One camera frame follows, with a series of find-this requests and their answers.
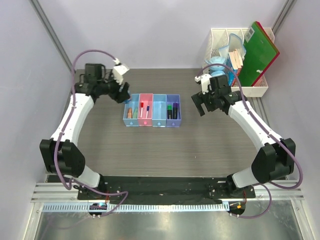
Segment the purple cap black highlighter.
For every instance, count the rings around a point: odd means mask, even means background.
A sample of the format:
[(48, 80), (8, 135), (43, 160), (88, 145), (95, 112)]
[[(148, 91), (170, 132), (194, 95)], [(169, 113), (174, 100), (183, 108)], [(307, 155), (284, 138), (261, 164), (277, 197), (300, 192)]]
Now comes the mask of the purple cap black highlighter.
[(172, 118), (174, 120), (178, 119), (178, 110), (179, 110), (179, 106), (177, 102), (173, 103), (173, 107), (172, 107)]

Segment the purple drawer box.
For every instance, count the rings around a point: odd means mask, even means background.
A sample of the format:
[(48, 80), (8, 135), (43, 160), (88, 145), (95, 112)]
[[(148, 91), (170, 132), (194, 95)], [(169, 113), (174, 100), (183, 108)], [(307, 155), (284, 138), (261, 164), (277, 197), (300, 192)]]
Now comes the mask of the purple drawer box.
[[(178, 103), (178, 117), (177, 119), (168, 119), (167, 118), (167, 106), (172, 105), (173, 109), (173, 103)], [(179, 94), (167, 94), (166, 95), (166, 127), (170, 128), (177, 128), (180, 127), (182, 122), (181, 119), (181, 98)]]

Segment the green cap black highlighter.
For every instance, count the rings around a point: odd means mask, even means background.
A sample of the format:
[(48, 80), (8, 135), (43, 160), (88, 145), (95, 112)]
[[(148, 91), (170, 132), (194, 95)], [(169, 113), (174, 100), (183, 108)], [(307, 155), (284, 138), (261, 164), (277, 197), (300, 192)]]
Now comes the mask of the green cap black highlighter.
[(173, 110), (172, 110), (172, 105), (168, 104), (167, 105), (167, 119), (171, 120), (173, 116)]

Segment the blue white tape roll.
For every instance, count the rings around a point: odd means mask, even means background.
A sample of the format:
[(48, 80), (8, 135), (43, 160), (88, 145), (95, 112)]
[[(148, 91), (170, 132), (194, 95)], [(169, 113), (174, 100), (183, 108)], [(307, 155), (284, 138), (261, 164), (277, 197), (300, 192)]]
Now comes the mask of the blue white tape roll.
[(127, 104), (131, 101), (131, 94), (129, 88), (130, 85), (127, 82), (121, 87), (121, 91), (119, 92), (118, 96), (119, 103)]

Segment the orange mini highlighter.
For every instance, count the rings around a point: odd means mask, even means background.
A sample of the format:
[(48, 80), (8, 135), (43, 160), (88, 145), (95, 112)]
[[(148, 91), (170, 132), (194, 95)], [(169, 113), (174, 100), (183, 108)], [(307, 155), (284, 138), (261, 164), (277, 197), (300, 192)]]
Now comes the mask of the orange mini highlighter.
[(127, 118), (128, 118), (128, 119), (132, 119), (132, 118), (133, 118), (133, 110), (132, 110), (131, 107), (128, 108)]

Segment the blue cap whiteboard marker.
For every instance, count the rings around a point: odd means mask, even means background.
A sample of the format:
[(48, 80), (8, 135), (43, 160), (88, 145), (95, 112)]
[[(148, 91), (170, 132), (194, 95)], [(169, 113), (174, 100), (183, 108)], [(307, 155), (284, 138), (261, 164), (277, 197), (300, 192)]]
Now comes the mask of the blue cap whiteboard marker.
[(150, 106), (147, 105), (147, 107), (146, 107), (146, 115), (145, 115), (145, 118), (146, 118), (146, 119), (148, 118), (149, 111), (150, 111)]

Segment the light green mini highlighter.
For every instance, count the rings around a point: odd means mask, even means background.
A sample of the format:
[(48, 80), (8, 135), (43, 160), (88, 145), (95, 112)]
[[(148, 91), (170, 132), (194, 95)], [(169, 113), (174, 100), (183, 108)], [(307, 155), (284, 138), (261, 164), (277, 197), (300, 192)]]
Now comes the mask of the light green mini highlighter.
[(138, 107), (136, 107), (133, 111), (133, 115), (132, 115), (133, 119), (137, 119), (138, 118)]

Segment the light blue drawer box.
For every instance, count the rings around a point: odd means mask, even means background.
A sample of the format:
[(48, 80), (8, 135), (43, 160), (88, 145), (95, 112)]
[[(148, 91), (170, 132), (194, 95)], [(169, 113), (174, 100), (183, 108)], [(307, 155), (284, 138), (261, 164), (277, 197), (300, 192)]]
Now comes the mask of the light blue drawer box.
[(124, 106), (123, 122), (126, 127), (138, 127), (139, 94), (132, 94), (130, 101)]

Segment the red cap whiteboard marker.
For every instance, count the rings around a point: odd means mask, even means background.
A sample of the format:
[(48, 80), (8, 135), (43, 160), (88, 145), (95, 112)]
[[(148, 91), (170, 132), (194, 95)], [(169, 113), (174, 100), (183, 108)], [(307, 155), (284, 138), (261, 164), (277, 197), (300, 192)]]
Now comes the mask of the red cap whiteboard marker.
[(144, 103), (140, 102), (140, 114), (139, 117), (142, 118), (143, 117), (143, 108), (144, 108)]

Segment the pink drawer box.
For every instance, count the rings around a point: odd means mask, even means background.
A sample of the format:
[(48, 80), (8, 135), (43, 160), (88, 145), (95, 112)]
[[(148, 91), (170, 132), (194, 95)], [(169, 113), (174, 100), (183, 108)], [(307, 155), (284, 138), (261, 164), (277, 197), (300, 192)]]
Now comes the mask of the pink drawer box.
[[(140, 118), (140, 103), (143, 102), (143, 115)], [(147, 106), (150, 106), (148, 118), (146, 118)], [(140, 127), (152, 126), (152, 114), (153, 114), (153, 94), (152, 93), (141, 93), (139, 95), (139, 108), (138, 108), (138, 123)]]

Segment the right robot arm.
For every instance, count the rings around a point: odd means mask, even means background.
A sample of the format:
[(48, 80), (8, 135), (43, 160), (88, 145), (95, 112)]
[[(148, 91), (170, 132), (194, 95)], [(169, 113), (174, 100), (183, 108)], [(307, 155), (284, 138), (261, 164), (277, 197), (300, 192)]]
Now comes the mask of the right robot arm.
[(257, 151), (251, 166), (227, 176), (225, 190), (230, 197), (238, 197), (249, 186), (269, 183), (293, 173), (295, 142), (275, 133), (241, 91), (231, 90), (226, 75), (203, 74), (194, 81), (201, 86), (201, 91), (191, 97), (199, 114), (221, 110), (238, 123)]

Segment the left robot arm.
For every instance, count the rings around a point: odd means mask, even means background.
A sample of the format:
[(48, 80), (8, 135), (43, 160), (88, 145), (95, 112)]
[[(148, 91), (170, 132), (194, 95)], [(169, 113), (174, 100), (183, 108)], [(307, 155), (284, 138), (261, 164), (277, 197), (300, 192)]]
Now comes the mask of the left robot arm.
[(84, 73), (75, 81), (67, 110), (55, 132), (40, 142), (39, 149), (46, 170), (63, 180), (75, 183), (75, 188), (97, 200), (107, 192), (104, 177), (86, 165), (78, 148), (83, 124), (100, 96), (108, 95), (117, 103), (131, 99), (124, 75), (129, 68), (117, 62), (110, 72), (99, 63), (85, 64)]

